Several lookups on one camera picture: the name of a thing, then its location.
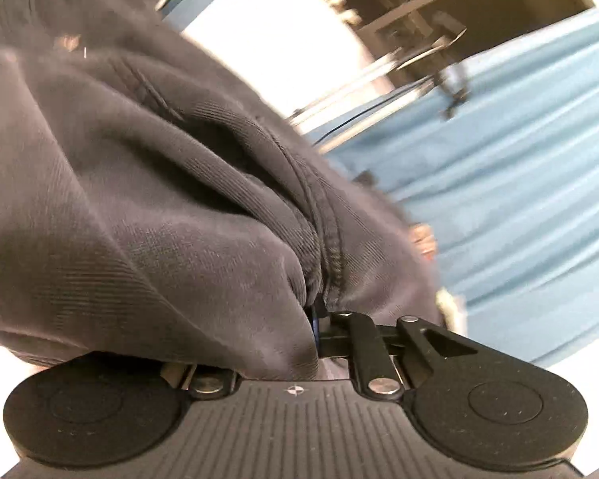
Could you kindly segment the black drawstring pants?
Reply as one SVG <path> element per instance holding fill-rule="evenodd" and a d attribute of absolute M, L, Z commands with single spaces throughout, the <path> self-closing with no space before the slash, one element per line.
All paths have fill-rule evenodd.
<path fill-rule="evenodd" d="M 305 310 L 441 323 L 406 219 L 147 0 L 0 0 L 0 345 L 318 372 Z"/>

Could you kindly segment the pile of clothes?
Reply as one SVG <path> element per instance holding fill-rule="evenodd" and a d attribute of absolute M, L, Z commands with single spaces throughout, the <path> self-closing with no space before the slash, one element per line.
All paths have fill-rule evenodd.
<path fill-rule="evenodd" d="M 437 268 L 436 258 L 438 253 L 437 241 L 432 227 L 423 223 L 415 223 L 409 227 L 409 236 L 414 247 L 418 249 L 427 267 L 433 276 L 436 288 L 435 303 L 444 319 L 446 329 L 467 336 L 467 311 L 462 296 L 453 294 L 442 284 Z"/>

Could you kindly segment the teal curtain right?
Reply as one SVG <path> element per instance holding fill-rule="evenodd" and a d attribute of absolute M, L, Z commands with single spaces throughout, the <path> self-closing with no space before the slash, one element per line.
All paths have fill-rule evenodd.
<path fill-rule="evenodd" d="M 358 127 L 330 161 L 433 228 L 468 335 L 553 366 L 599 337 L 599 6 L 444 74 L 463 103 L 412 83 L 308 138 Z"/>

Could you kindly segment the dark window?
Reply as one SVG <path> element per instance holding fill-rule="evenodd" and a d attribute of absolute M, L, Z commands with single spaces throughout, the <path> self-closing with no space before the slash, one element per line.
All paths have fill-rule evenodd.
<path fill-rule="evenodd" d="M 444 13 L 467 32 L 452 53 L 463 61 L 519 36 L 536 32 L 593 8 L 593 0 L 324 0 L 374 62 L 403 47 L 411 50 L 433 33 L 434 16 Z M 410 81 L 405 73 L 372 82 L 382 93 Z"/>

